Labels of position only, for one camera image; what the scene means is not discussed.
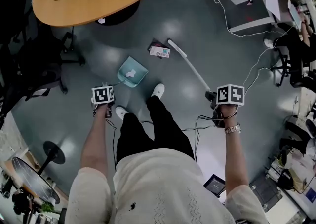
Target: white cable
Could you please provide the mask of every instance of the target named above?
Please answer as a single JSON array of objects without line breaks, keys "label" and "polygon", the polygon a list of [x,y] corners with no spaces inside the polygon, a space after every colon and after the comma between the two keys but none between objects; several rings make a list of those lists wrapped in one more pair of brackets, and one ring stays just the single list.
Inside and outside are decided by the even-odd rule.
[{"label": "white cable", "polygon": [[[283,35],[281,35],[280,37],[277,38],[276,42],[274,43],[273,48],[267,48],[265,51],[263,51],[263,52],[261,53],[261,55],[259,56],[257,62],[251,67],[251,69],[250,69],[250,71],[249,71],[249,73],[248,73],[247,78],[245,79],[245,81],[244,81],[243,84],[242,84],[243,86],[245,86],[245,84],[246,84],[246,82],[247,82],[247,80],[248,80],[248,78],[249,78],[249,76],[250,76],[250,73],[251,73],[252,69],[259,63],[261,56],[262,56],[267,50],[269,50],[269,49],[274,49],[275,46],[276,46],[277,41],[278,41],[282,36],[284,36],[287,32],[289,32],[291,28],[293,28],[293,27],[290,27],[290,28],[288,29],[288,31],[286,31]],[[260,70],[262,70],[262,69],[268,69],[268,70],[269,70],[270,68],[262,67],[262,68],[260,68],[260,69],[258,70],[257,77],[256,77],[256,79],[251,83],[251,85],[247,88],[247,90],[246,90],[246,92],[245,92],[245,96],[246,96],[246,94],[247,94],[247,91],[250,89],[250,87],[252,87],[252,85],[253,85],[253,84],[256,82],[256,80],[258,79],[259,74],[260,74]]]},{"label": "white cable", "polygon": [[254,36],[254,35],[259,35],[259,34],[263,34],[263,33],[280,33],[282,34],[281,32],[279,31],[264,31],[264,32],[260,32],[260,33],[254,33],[254,34],[246,34],[246,35],[243,35],[243,36],[240,36],[240,35],[237,35],[235,33],[232,33],[229,31],[229,28],[228,28],[228,24],[227,24],[227,18],[226,18],[226,11],[225,11],[225,8],[223,7],[222,3],[221,3],[221,0],[214,0],[214,3],[215,4],[220,4],[223,11],[224,11],[224,17],[225,17],[225,23],[226,23],[226,29],[229,33],[231,33],[232,35],[234,36],[237,36],[237,37],[246,37],[246,36]]},{"label": "white cable", "polygon": [[[225,11],[225,8],[223,7],[222,3],[221,3],[221,0],[214,0],[214,3],[215,3],[215,4],[220,4],[221,7],[222,7],[222,9],[223,9],[224,17],[225,17],[225,24],[226,24],[226,29],[227,29],[227,31],[228,31],[229,33],[231,33],[232,35],[237,36],[237,37],[254,36],[254,35],[259,35],[259,34],[263,34],[263,33],[280,33],[280,34],[282,34],[280,37],[282,37],[282,36],[284,36],[287,32],[289,32],[289,30],[292,28],[292,27],[291,27],[291,28],[290,28],[288,31],[286,31],[285,33],[282,33],[282,32],[279,32],[279,31],[264,31],[264,32],[260,32],[260,33],[245,34],[245,35],[240,36],[240,35],[237,35],[237,34],[235,34],[235,33],[230,32],[230,30],[229,30],[229,28],[228,28],[228,24],[227,24],[226,11]],[[262,56],[267,50],[273,49],[273,48],[267,48],[265,51],[263,51],[263,52],[261,53],[261,55],[259,56],[258,61],[256,62],[256,64],[251,67],[251,69],[250,69],[250,71],[249,71],[249,73],[248,73],[248,76],[247,76],[246,80],[245,80],[245,81],[243,82],[243,84],[242,84],[243,86],[245,86],[245,84],[246,84],[246,82],[247,82],[247,80],[248,80],[248,78],[249,78],[249,76],[250,76],[250,73],[251,73],[252,69],[259,63],[261,56]],[[247,90],[246,90],[246,92],[245,92],[245,96],[246,96],[247,91],[250,89],[250,87],[252,87],[252,85],[253,85],[253,84],[255,83],[255,81],[258,79],[260,70],[262,70],[262,69],[270,69],[270,68],[263,67],[263,68],[260,68],[260,69],[258,70],[258,75],[257,75],[257,77],[255,78],[255,80],[251,83],[251,85],[247,88]]]}]

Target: white broom handle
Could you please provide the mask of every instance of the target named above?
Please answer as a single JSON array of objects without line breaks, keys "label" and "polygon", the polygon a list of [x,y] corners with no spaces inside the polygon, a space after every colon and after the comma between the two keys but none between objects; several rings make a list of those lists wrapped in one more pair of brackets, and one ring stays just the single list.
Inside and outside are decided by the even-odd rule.
[{"label": "white broom handle", "polygon": [[198,71],[196,70],[196,68],[194,68],[194,66],[191,64],[191,62],[188,60],[187,58],[187,54],[184,53],[184,51],[179,48],[172,40],[168,40],[168,43],[176,50],[179,52],[179,54],[183,57],[183,59],[187,62],[187,64],[190,66],[191,70],[195,73],[195,75],[197,76],[197,78],[200,80],[200,82],[202,83],[202,85],[204,85],[205,89],[207,91],[210,90],[209,86],[207,85],[207,83],[204,81],[204,79],[202,78],[202,76],[198,73]]}]

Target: small box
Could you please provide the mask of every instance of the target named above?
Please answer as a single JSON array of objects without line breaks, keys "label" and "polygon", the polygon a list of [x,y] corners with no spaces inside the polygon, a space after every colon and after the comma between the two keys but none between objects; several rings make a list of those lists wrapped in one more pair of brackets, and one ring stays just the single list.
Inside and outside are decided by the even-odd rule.
[{"label": "small box", "polygon": [[239,85],[227,84],[217,87],[216,104],[244,105],[245,88]]},{"label": "small box", "polygon": [[92,88],[93,103],[105,104],[114,101],[113,86]]},{"label": "small box", "polygon": [[160,57],[168,58],[170,55],[170,49],[152,46],[150,48],[149,54],[153,55],[153,56],[160,56]]}]

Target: white device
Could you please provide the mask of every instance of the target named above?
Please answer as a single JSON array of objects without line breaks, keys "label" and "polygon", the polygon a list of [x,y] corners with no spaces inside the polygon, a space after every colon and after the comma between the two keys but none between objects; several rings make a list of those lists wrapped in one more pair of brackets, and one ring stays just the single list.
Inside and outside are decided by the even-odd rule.
[{"label": "white device", "polygon": [[197,78],[200,80],[200,82],[202,83],[202,85],[205,87],[206,91],[210,91],[209,86],[207,85],[207,83],[204,81],[203,77],[198,73],[198,71],[196,70],[196,68],[191,64],[191,62],[188,60],[187,58],[187,54],[184,53],[184,51],[179,48],[171,39],[168,39],[168,43],[176,50],[178,51],[178,53],[183,57],[183,59],[187,62],[187,64],[189,65],[189,67],[191,68],[191,70],[194,72],[194,74],[197,76]]},{"label": "white device", "polygon": [[114,101],[113,86],[92,88],[93,104],[105,104]]},{"label": "white device", "polygon": [[302,24],[302,20],[301,17],[299,16],[295,6],[291,3],[291,1],[289,0],[287,2],[287,8],[296,24],[297,29],[300,31],[301,30],[301,24]]},{"label": "white device", "polygon": [[239,85],[227,84],[217,87],[216,104],[234,104],[243,106],[245,104],[245,88]]}]

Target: table leg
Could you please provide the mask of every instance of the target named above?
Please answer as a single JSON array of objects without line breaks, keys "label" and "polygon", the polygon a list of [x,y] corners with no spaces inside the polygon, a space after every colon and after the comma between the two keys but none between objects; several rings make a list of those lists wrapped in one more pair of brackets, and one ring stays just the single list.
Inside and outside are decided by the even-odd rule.
[{"label": "table leg", "polygon": [[127,8],[124,8],[121,11],[118,11],[104,18],[101,18],[95,22],[103,26],[112,26],[122,23],[134,15],[134,13],[137,11],[139,7],[139,2],[140,1],[137,1],[136,3],[128,6]]},{"label": "table leg", "polygon": [[274,18],[266,17],[266,18],[263,18],[263,19],[247,22],[245,24],[233,27],[233,28],[229,29],[229,31],[231,33],[234,33],[234,32],[240,31],[240,30],[253,28],[253,27],[257,27],[257,26],[263,25],[263,24],[274,23],[274,22],[275,22]]}]

